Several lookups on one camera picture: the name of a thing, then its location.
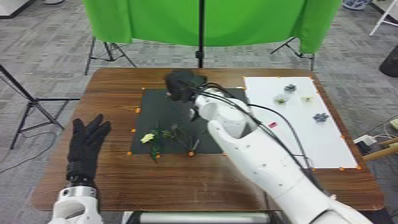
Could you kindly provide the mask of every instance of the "gray carpet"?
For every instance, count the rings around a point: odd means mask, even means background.
[[[354,137],[398,114],[398,79],[382,75],[377,68],[398,43],[398,28],[382,25],[368,36],[381,14],[372,8],[365,12],[340,10],[333,29],[317,54],[317,75],[343,117]],[[82,96],[89,77],[84,76],[91,43],[91,28],[80,0],[59,6],[36,1],[13,20],[0,20],[0,63],[13,72],[32,94],[41,97]],[[279,43],[206,49],[206,67],[310,68],[285,48],[274,55]],[[196,67],[196,48],[148,41],[123,47],[139,67]],[[103,66],[130,66],[125,59],[112,64],[95,61],[95,70]],[[77,104],[68,106],[63,123],[68,123]],[[13,134],[22,118],[25,99],[0,82],[0,170],[31,158],[52,143],[45,134],[22,138],[9,152]],[[50,111],[59,105],[47,105]],[[34,112],[31,122],[43,117]],[[55,127],[27,133],[59,131]],[[50,213],[31,205],[31,194],[41,179],[52,150],[16,169],[0,174],[0,223],[47,223]],[[386,206],[398,214],[398,156],[370,163],[386,192]],[[103,214],[107,223],[118,223],[119,213]]]

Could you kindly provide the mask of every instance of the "black glove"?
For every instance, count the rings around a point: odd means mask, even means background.
[[[111,132],[111,122],[103,124],[103,115],[96,116],[89,125],[84,126],[84,121],[73,121],[73,137],[68,154],[68,173],[70,181],[93,181],[96,177],[96,161],[102,150],[103,140]]]

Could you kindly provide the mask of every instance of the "black mat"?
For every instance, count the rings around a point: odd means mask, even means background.
[[[246,100],[246,91],[242,89],[228,89],[231,94],[242,101]],[[196,153],[217,154],[222,153],[221,147],[208,134],[208,121],[201,118],[190,122],[192,102],[182,103],[171,101],[166,89],[146,89],[143,93],[141,115],[135,122],[135,136],[132,143],[132,153],[146,154],[151,152],[151,143],[143,144],[141,139],[153,129],[171,129],[173,124],[178,125],[185,132],[178,139],[189,147],[194,146],[199,139]],[[185,154],[189,149],[182,142],[173,139],[162,141],[162,154]]]

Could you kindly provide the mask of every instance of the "white paper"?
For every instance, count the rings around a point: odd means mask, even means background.
[[[294,93],[285,91],[285,87],[290,84],[297,86]],[[342,138],[342,132],[320,94],[317,93],[313,79],[310,77],[246,77],[246,87],[249,102],[272,108],[292,123],[313,167],[356,168],[356,158]],[[285,104],[276,103],[276,96],[279,94],[286,94],[290,97]],[[311,97],[311,101],[306,102],[302,97]],[[294,154],[301,155],[299,144],[285,120],[272,112],[254,109],[254,107],[253,111],[265,125],[278,122],[278,127],[272,128],[272,131]],[[318,113],[326,113],[331,116],[324,123],[317,123],[313,119]]]

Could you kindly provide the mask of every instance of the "green screen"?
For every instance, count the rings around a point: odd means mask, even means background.
[[[132,38],[198,46],[199,0],[84,0],[96,38]],[[301,39],[315,53],[331,27],[338,0],[206,0],[206,46]]]

